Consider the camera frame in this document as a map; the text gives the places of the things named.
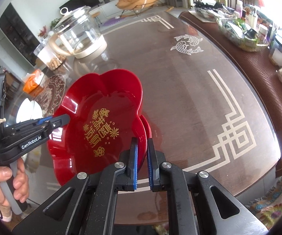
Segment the person's left hand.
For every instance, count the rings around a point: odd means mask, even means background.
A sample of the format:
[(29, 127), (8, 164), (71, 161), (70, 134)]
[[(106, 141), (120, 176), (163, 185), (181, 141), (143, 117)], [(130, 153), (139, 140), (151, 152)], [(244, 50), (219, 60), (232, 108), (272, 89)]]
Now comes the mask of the person's left hand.
[(29, 178), (22, 158), (16, 161), (17, 171), (10, 167), (0, 166), (0, 219), (10, 222), (12, 219), (12, 203), (25, 203), (30, 195)]

